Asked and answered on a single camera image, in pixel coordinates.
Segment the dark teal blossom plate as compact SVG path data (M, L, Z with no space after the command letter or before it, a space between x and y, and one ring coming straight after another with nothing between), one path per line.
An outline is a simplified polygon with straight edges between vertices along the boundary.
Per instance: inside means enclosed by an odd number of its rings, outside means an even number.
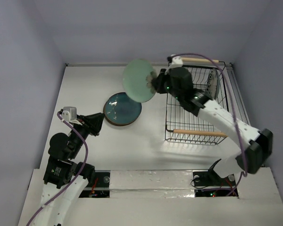
M138 118L142 104L133 101L125 92L113 94L104 104L103 112L109 118Z

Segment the grey deer plate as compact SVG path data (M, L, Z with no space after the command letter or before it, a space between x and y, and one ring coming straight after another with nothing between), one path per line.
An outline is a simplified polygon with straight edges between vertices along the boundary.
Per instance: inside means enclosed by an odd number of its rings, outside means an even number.
M114 119L114 118L109 118L108 116L105 116L105 119L111 125L119 126L119 127L130 125L137 120L137 118L127 118L127 117Z

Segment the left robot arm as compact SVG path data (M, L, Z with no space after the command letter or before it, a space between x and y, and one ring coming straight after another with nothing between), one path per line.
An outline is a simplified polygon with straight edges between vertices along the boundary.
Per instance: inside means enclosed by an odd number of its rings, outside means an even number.
M87 163L87 157L79 163L74 159L81 147L89 152L86 139L99 135L104 114L83 116L74 107L64 107L57 116L71 131L57 133L50 139L41 210L33 221L34 226L64 226L83 189L95 182L95 167Z

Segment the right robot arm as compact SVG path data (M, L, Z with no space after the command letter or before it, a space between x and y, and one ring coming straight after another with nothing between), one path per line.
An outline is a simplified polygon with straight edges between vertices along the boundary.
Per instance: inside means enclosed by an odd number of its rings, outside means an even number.
M225 159L219 159L208 170L208 180L220 184L225 177L236 173L256 174L272 153L273 133L259 130L229 113L206 91L194 87L191 73L184 67L162 69L151 81L160 94L175 97L180 106L194 116L212 124L225 133L241 149Z

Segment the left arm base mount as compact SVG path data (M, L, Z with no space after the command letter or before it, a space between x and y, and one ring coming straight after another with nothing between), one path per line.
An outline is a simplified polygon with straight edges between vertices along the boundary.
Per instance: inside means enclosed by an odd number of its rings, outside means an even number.
M109 198L110 171L96 171L94 183L88 185L80 194L80 198Z

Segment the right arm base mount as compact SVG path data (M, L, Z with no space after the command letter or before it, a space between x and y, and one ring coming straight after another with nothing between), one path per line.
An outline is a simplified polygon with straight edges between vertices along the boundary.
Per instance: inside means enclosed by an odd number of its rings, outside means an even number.
M238 197L234 175L225 178L213 177L208 171L194 171L190 182L194 188L195 197Z

